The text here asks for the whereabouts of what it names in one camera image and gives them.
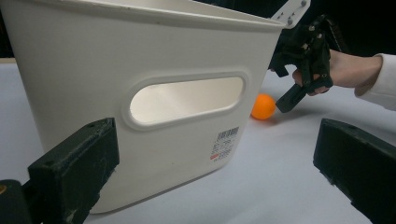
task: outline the human hand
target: human hand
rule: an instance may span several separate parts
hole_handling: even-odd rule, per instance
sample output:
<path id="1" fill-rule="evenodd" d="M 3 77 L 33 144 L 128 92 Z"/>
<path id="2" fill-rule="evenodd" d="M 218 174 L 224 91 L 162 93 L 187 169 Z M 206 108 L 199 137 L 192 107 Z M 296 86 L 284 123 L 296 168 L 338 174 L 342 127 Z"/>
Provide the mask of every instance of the human hand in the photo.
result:
<path id="1" fill-rule="evenodd" d="M 359 88 L 373 86 L 382 66 L 382 57 L 359 57 L 330 50 L 330 76 L 334 86 L 344 88 Z M 302 74 L 299 69 L 292 74 L 295 82 L 302 86 Z M 316 95 L 327 91 L 329 88 L 320 87 L 308 95 Z"/>

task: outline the white plastic bin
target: white plastic bin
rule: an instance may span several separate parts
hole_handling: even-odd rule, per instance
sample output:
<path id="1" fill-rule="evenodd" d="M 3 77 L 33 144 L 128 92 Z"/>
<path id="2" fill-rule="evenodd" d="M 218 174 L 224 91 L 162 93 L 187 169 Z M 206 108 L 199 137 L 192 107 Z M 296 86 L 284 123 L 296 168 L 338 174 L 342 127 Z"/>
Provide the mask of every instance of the white plastic bin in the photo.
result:
<path id="1" fill-rule="evenodd" d="M 188 0 L 0 0 L 43 148 L 115 118 L 120 165 L 92 213 L 235 152 L 285 24 Z"/>

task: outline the white table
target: white table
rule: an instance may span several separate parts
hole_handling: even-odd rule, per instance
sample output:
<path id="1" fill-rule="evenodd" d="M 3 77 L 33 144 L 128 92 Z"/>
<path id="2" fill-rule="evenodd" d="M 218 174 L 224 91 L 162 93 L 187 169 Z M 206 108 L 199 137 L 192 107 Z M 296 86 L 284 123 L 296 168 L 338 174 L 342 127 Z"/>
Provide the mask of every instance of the white table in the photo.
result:
<path id="1" fill-rule="evenodd" d="M 278 99 L 291 76 L 268 72 L 262 92 Z M 396 145 L 396 113 L 332 87 L 306 96 L 291 112 L 249 119 L 231 161 L 213 174 L 117 212 L 90 215 L 92 224 L 369 224 L 313 165 L 319 124 L 336 119 Z M 0 179 L 25 183 L 27 166 L 43 155 L 15 63 L 0 64 Z"/>

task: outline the barcode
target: barcode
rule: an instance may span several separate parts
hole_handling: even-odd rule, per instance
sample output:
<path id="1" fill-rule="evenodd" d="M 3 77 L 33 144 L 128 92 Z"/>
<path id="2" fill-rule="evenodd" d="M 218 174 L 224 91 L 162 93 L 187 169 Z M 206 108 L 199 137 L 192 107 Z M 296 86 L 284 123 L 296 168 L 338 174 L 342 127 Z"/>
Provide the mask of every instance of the barcode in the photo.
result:
<path id="1" fill-rule="evenodd" d="M 236 128 L 230 129 L 230 130 L 228 130 L 228 131 L 219 133 L 219 135 L 218 135 L 218 140 L 217 140 L 217 141 L 219 141 L 220 139 L 226 138 L 226 137 L 228 137 L 228 136 L 230 136 L 230 135 L 235 135 L 235 134 L 237 134 L 237 133 L 238 133 L 238 129 L 239 129 L 239 127 L 236 127 Z"/>

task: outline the person's arm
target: person's arm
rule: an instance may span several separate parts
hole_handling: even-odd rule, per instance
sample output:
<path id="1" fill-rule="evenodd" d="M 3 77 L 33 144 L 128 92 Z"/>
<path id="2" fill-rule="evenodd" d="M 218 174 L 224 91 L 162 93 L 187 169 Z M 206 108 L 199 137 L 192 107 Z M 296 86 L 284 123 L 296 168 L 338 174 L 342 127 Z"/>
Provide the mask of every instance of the person's arm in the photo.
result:
<path id="1" fill-rule="evenodd" d="M 395 55 L 358 57 L 331 50 L 330 75 L 335 86 L 354 88 L 357 97 L 396 110 Z M 301 85 L 299 70 L 294 71 L 293 78 Z M 310 95 L 327 90 L 318 88 Z"/>

